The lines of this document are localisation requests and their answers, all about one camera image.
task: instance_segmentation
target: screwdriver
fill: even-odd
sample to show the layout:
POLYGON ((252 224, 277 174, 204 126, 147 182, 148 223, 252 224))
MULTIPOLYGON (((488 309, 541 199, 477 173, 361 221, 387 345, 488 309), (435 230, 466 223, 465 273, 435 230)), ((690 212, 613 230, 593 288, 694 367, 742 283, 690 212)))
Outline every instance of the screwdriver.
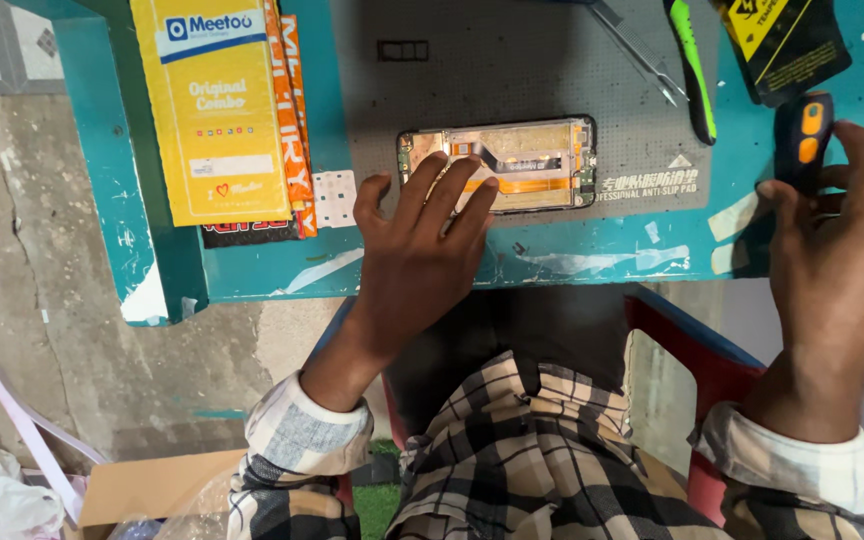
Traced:
POLYGON ((815 196, 834 123, 829 92, 809 92, 781 105, 775 112, 775 178, 815 196))

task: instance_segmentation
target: smartphone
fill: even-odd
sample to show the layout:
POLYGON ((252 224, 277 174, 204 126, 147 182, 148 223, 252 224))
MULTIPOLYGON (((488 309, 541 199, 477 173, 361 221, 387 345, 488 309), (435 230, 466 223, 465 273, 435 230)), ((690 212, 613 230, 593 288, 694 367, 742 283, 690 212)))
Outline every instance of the smartphone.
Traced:
POLYGON ((434 152, 446 153, 450 166, 473 154, 482 159, 481 169, 456 203, 456 213, 489 177, 498 179, 499 192, 491 208, 497 215, 579 209, 595 201, 596 125, 588 115, 405 131, 397 145, 402 185, 434 152))

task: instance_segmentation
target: tiled wall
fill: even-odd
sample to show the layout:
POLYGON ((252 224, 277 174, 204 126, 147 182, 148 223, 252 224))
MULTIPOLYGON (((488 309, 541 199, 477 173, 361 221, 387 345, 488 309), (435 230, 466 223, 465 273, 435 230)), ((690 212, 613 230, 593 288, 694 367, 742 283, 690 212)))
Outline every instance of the tiled wall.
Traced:
POLYGON ((0 0, 0 94, 65 93, 52 23, 0 0))

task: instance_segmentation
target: black package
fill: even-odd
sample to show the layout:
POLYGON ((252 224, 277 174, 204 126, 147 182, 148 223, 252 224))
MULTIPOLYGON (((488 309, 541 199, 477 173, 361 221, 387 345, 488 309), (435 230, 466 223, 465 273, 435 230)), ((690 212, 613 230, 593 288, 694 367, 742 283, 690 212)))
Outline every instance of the black package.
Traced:
POLYGON ((752 99, 778 107, 852 65, 833 0, 724 0, 752 99))

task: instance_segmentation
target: shirt cuff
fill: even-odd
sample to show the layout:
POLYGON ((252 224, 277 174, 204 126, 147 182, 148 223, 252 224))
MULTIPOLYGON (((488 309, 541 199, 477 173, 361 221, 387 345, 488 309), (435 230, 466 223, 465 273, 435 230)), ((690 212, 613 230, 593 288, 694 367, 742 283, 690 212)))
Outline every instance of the shirt cuff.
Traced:
POLYGON ((365 465, 373 432, 366 400, 349 412, 328 410, 306 395, 301 374, 282 380, 248 415, 248 454, 309 476, 338 476, 365 465))
POLYGON ((725 476, 745 485, 819 499, 864 514, 864 431, 839 444, 779 435, 742 416, 734 402, 716 404, 692 446, 725 476))

